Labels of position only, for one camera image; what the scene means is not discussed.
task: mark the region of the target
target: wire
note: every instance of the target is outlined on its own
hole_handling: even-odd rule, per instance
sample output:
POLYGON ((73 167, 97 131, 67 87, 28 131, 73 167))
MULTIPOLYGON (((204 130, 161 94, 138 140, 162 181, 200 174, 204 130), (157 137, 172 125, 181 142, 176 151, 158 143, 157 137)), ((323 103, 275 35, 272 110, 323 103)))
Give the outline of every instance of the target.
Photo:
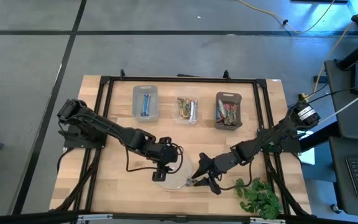
POLYGON ((322 120, 319 122, 319 124, 327 121, 329 118, 339 114, 340 112, 342 112, 344 109, 348 108, 350 105, 352 105, 353 103, 355 103, 358 100, 358 97, 356 99, 354 99, 352 102, 348 103, 346 106, 342 107, 340 110, 338 110, 337 112, 333 113, 332 115, 328 116, 326 119, 322 120))
POLYGON ((317 25, 318 22, 320 22, 320 20, 326 15, 326 13, 328 12, 329 8, 331 8, 331 6, 334 4, 335 0, 333 0, 330 5, 328 6, 327 10, 323 13, 323 15, 313 24, 313 26, 311 26, 309 29, 305 30, 305 31, 296 31, 289 23, 288 23, 288 19, 284 19, 283 17, 277 15, 276 13, 274 12, 270 12, 270 11, 266 11, 266 10, 263 10, 263 9, 259 9, 257 7, 254 7, 254 6, 251 6, 250 4, 244 2, 244 1, 241 1, 239 0, 239 2, 241 2, 243 5, 246 5, 248 7, 250 7, 251 9, 254 9, 256 11, 259 11, 259 12, 263 12, 263 13, 266 13, 266 14, 269 14, 271 16, 275 16, 279 19, 281 19, 283 21, 283 25, 287 25, 294 33, 296 34, 303 34, 305 32, 308 32, 309 30, 311 30, 314 26, 317 25))
POLYGON ((168 174, 176 174, 176 173, 180 170, 181 165, 183 164, 183 147, 178 146, 178 145, 175 144, 175 143, 172 143, 171 145, 176 146, 177 149, 179 150, 179 152, 180 152, 180 154, 179 154, 179 155, 180 155, 180 163, 179 163, 178 168, 177 168, 175 171, 173 171, 173 172, 168 172, 168 174))
MULTIPOLYGON (((338 41, 335 43, 334 47, 331 49, 331 51, 329 51, 329 53, 327 54, 326 56, 326 59, 325 60, 328 60, 328 58, 331 56, 331 54, 333 54, 336 46, 339 44, 339 42, 342 40, 342 38, 345 36, 346 32, 351 28, 353 22, 351 22, 345 29, 345 31, 343 32, 343 34, 340 36, 340 38, 338 39, 338 41)), ((318 80, 320 79, 320 76, 321 74, 323 73, 323 70, 324 70, 324 64, 321 66, 320 68, 320 72, 318 73, 318 76, 317 76, 317 80, 316 80, 316 85, 314 86, 314 90, 313 90, 313 93, 316 92, 317 90, 317 85, 318 85, 318 80)))
POLYGON ((249 181, 248 181, 248 184, 234 185, 234 186, 226 187, 226 188, 219 186, 219 188, 220 188, 221 190, 231 190, 231 189, 235 189, 236 187, 248 187, 248 186, 252 183, 252 169, 251 169, 251 167, 252 167, 252 161, 253 161, 253 160, 251 160, 251 161, 249 162, 249 181))
POLYGON ((330 95, 333 95, 333 94, 336 94, 336 93, 340 93, 340 92, 347 91, 347 90, 353 90, 353 89, 357 89, 357 88, 358 88, 358 86, 357 86, 357 87, 352 87, 352 88, 347 88, 347 89, 345 89, 345 90, 334 91, 334 92, 328 93, 328 94, 326 94, 326 95, 324 95, 324 96, 320 96, 319 98, 316 98, 316 99, 310 101, 309 103, 312 103, 312 102, 314 102, 314 101, 316 101, 316 100, 320 100, 320 99, 322 99, 322 98, 324 98, 324 97, 327 97, 327 96, 330 96, 330 95))
POLYGON ((57 172, 58 172, 58 173, 59 173, 59 169, 60 169, 60 162, 62 161, 63 157, 64 157, 67 153, 71 152, 71 150, 73 150, 73 149, 74 149, 74 148, 72 148, 72 147, 67 148, 67 150, 59 157, 59 160, 57 161, 57 172))
POLYGON ((128 149, 125 148, 125 152, 127 154, 127 165, 126 165, 126 170, 127 172, 134 172, 134 171, 138 171, 138 170, 144 170, 144 169, 157 169, 156 167, 141 167, 141 168, 136 168, 136 169, 128 169, 129 166, 129 153, 128 153, 128 149))
MULTIPOLYGON (((183 147, 181 147, 181 146, 178 146, 177 144, 175 144, 175 143, 172 143, 171 145, 173 145, 173 146, 175 146, 177 149, 178 149, 178 151, 180 152, 178 155, 181 157, 181 159, 180 159, 180 163, 179 163, 179 166, 178 166, 178 168, 175 170, 175 171, 173 171, 173 172, 168 172, 168 174, 176 174, 179 170, 180 170, 180 168, 181 168, 181 165, 183 164, 183 147)), ((129 153, 128 153, 128 149, 126 149, 126 156, 127 156, 127 163, 126 163, 126 171, 127 172, 134 172, 134 171, 138 171, 138 170, 145 170, 145 169, 157 169, 156 167, 141 167, 141 168, 136 168, 136 169, 129 169, 128 167, 129 167, 129 153)))
POLYGON ((321 87, 319 90, 315 91, 314 93, 312 94, 309 94, 307 97, 305 97, 304 99, 299 99, 297 102, 296 102, 296 105, 301 102, 302 100, 307 100, 308 98, 312 97, 314 94, 318 93, 319 91, 323 90, 326 86, 328 85, 328 82, 323 85, 323 87, 321 87))
POLYGON ((60 130, 62 131, 63 137, 66 139, 66 132, 63 130, 62 125, 60 124, 60 122, 58 122, 57 124, 59 125, 59 128, 60 128, 60 130))

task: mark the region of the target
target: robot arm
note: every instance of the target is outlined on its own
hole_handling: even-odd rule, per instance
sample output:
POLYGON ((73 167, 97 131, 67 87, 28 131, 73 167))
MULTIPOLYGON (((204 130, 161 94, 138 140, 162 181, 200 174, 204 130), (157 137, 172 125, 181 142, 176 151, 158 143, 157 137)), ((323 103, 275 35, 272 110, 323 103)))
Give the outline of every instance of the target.
MULTIPOLYGON (((207 185, 211 188, 212 192, 219 195, 222 190, 225 190, 220 188, 215 181, 220 175, 225 174, 229 169, 238 164, 244 166, 250 163, 261 149, 264 149, 264 153, 269 153, 269 147, 280 146, 285 141, 298 142, 300 136, 297 134, 297 131, 306 131, 315 127, 319 119, 320 117, 316 111, 308 103, 297 103, 288 110, 287 115, 277 125, 270 129, 258 129, 255 139, 242 141, 230 147, 231 152, 218 155, 212 159, 205 153, 201 153, 200 160, 198 161, 200 166, 191 178, 195 179, 204 174, 208 174, 208 177, 203 177, 195 182, 194 186, 207 185)), ((295 201, 275 173, 270 159, 266 162, 268 172, 274 181, 276 181, 280 190, 287 197, 290 197, 289 201, 295 201)))
POLYGON ((155 142, 155 136, 141 129, 124 128, 89 109, 84 101, 67 100, 58 113, 59 123, 74 125, 81 130, 81 137, 95 141, 100 135, 108 134, 128 151, 150 159, 157 164, 154 181, 164 181, 170 170, 166 165, 178 160, 178 146, 170 138, 155 142))

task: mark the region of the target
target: black metal frame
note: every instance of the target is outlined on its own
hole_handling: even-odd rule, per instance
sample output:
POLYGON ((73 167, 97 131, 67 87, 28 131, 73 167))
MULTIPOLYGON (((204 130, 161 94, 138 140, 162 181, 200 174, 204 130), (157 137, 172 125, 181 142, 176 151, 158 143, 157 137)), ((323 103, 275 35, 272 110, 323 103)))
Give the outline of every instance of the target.
MULTIPOLYGON (((130 81, 147 81, 147 82, 249 83, 249 84, 252 84, 253 89, 254 89, 254 97, 255 97, 255 104, 256 104, 256 108, 257 108, 257 116, 258 116, 259 128, 264 129, 265 127, 264 127, 264 119, 263 119, 263 115, 262 115, 262 107, 261 107, 261 104, 260 104, 260 96, 259 96, 258 87, 262 88, 262 91, 263 91, 263 94, 264 94, 264 102, 265 102, 265 107, 266 107, 266 113, 267 113, 267 117, 268 117, 269 126, 270 127, 274 126, 272 110, 271 110, 270 101, 269 101, 269 94, 268 94, 268 91, 267 91, 267 84, 266 84, 266 80, 264 80, 264 79, 263 80, 262 79, 259 79, 259 80, 255 80, 255 79, 232 79, 230 77, 228 71, 224 72, 222 78, 127 77, 125 72, 123 70, 121 70, 119 77, 101 77, 99 90, 98 90, 97 102, 98 102, 98 100, 100 101, 99 97, 101 98, 101 95, 102 95, 101 92, 103 92, 103 87, 104 87, 106 79, 109 79, 109 88, 108 88, 108 92, 107 92, 106 104, 104 106, 104 113, 103 113, 103 116, 105 116, 105 117, 108 115, 108 108, 109 108, 109 105, 110 105, 110 99, 111 99, 111 94, 112 94, 112 88, 113 88, 113 85, 114 85, 114 81, 126 81, 126 82, 130 82, 130 81)), ((85 152, 85 156, 84 156, 84 159, 83 159, 83 166, 81 167, 81 171, 86 170, 86 168, 88 166, 88 163, 89 163, 88 160, 89 160, 89 155, 86 156, 86 152, 85 152)), ((275 163, 276 163, 277 173, 279 174, 281 180, 284 182, 283 170, 282 170, 282 165, 281 165, 281 161, 280 161, 280 156, 277 153, 275 154, 275 163)), ((91 180, 89 182, 89 189, 88 189, 88 195, 87 195, 87 198, 86 198, 85 210, 90 210, 91 209, 91 203, 92 203, 92 198, 93 198, 93 190, 94 190, 94 186, 96 184, 97 166, 96 166, 96 170, 93 173, 93 175, 91 176, 91 180)), ((266 175, 268 177, 269 184, 272 186, 272 190, 274 191, 274 181, 269 176, 269 173, 267 172, 267 167, 266 167, 266 175)), ((282 202, 283 202, 283 207, 284 207, 284 213, 286 215, 289 215, 290 214, 289 204, 285 200, 284 195, 281 194, 281 196, 282 196, 282 202)))
POLYGON ((331 136, 341 137, 337 121, 321 128, 317 132, 300 140, 299 142, 301 144, 301 152, 305 152, 311 149, 312 147, 316 147, 328 141, 328 138, 331 136))
MULTIPOLYGON (((136 219, 136 220, 160 220, 160 221, 173 221, 177 223, 185 222, 198 222, 206 221, 204 215, 166 215, 166 214, 139 214, 139 213, 97 213, 89 212, 87 210, 76 210, 76 211, 64 211, 64 212, 53 212, 53 213, 31 213, 23 215, 11 215, 0 217, 0 224, 34 224, 34 223, 65 223, 73 220, 80 220, 82 215, 99 215, 105 219, 136 219)), ((316 217, 303 217, 294 215, 279 215, 278 220, 282 220, 280 223, 302 223, 302 224, 315 224, 315 223, 326 223, 326 224, 343 224, 343 223, 355 223, 355 222, 344 222, 336 220, 328 220, 324 218, 316 217)), ((241 217, 241 216, 224 216, 214 215, 210 216, 208 221, 213 222, 243 222, 250 223, 251 221, 263 222, 262 220, 256 220, 256 217, 241 217)))

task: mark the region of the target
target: wooden table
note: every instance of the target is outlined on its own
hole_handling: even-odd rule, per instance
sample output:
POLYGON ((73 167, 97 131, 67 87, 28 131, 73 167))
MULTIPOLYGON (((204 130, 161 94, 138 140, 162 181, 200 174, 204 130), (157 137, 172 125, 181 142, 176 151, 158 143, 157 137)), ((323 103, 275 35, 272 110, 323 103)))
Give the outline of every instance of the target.
MULTIPOLYGON (((93 108, 98 92, 100 76, 86 75, 83 78, 78 98, 93 108)), ((267 80, 268 93, 275 123, 280 121, 287 104, 280 80, 267 80)), ((267 124, 263 93, 259 91, 267 124)), ((193 162, 193 170, 198 168, 198 154, 205 152, 209 157, 229 152, 229 146, 256 137, 259 127, 255 108, 254 92, 251 84, 244 83, 182 83, 182 82, 114 82, 108 118, 121 126, 141 128, 158 138, 170 136, 172 141, 183 146, 193 162), (159 95, 159 118, 153 123, 140 123, 132 118, 132 89, 136 85, 157 85, 159 95), (175 92, 183 86, 196 86, 200 92, 199 120, 195 125, 176 124, 172 118, 175 92), (218 130, 214 127, 215 97, 219 91, 239 93, 241 101, 242 126, 235 131, 218 130)), ((74 149, 61 163, 50 208, 59 206, 73 190, 78 181, 83 161, 84 149, 74 149)), ((129 155, 129 168, 151 166, 150 161, 135 154, 129 155)), ((307 212, 311 212, 305 182, 299 161, 289 153, 281 154, 285 183, 296 201, 307 212)), ((97 181, 91 210, 94 212, 116 213, 158 213, 189 215, 250 215, 239 206, 235 191, 225 191, 215 195, 209 187, 182 187, 178 190, 164 189, 151 181, 152 170, 128 173, 125 170, 126 155, 119 142, 108 137, 102 150, 97 181)), ((252 176, 266 180, 263 155, 256 155, 252 163, 252 176)), ((249 180, 249 168, 237 166, 223 175, 221 187, 232 186, 235 180, 249 180)), ((84 208, 88 187, 83 191, 80 208, 84 208)))

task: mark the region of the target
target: green plant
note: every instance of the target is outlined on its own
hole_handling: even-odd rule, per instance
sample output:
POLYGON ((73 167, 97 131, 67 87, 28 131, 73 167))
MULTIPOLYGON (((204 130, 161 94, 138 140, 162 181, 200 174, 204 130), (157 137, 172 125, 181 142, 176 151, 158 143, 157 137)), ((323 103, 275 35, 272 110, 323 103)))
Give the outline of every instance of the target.
POLYGON ((244 198, 248 201, 248 203, 241 201, 241 208, 250 213, 259 212, 263 219, 275 219, 283 209, 271 186, 261 182, 259 178, 252 180, 252 185, 249 187, 244 187, 244 181, 237 179, 236 192, 240 199, 244 198))

